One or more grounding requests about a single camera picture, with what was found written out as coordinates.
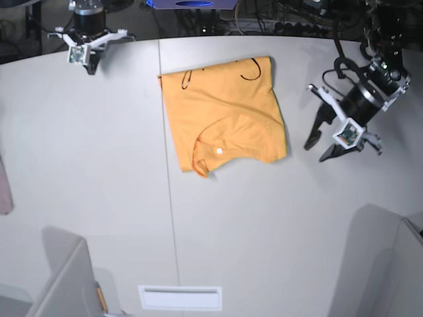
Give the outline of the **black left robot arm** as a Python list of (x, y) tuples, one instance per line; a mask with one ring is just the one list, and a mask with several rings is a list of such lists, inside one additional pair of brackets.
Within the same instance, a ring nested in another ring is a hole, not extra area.
[(368, 60), (367, 65), (359, 66), (348, 58), (340, 43), (339, 24), (347, 13), (340, 13), (332, 24), (338, 52), (332, 71), (339, 79), (346, 79), (346, 72), (351, 71), (358, 80), (341, 99), (333, 97), (329, 88), (318, 88), (313, 84), (308, 86), (321, 100), (321, 105), (305, 142), (305, 150), (317, 144), (323, 123), (332, 124), (335, 119), (340, 121), (332, 136), (334, 143), (320, 157), (320, 162), (361, 152), (366, 144), (381, 154), (381, 139), (368, 130), (368, 124), (380, 111), (386, 112), (410, 86), (411, 74), (403, 65), (397, 5), (385, 1), (359, 1), (358, 11), (364, 22), (364, 40), (360, 44), (360, 52)]

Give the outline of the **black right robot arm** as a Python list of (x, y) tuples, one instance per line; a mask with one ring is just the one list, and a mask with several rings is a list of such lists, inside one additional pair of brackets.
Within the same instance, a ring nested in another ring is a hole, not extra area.
[(70, 1), (73, 28), (67, 33), (72, 40), (69, 62), (81, 64), (89, 75), (96, 73), (104, 43), (98, 41), (108, 34), (102, 1)]

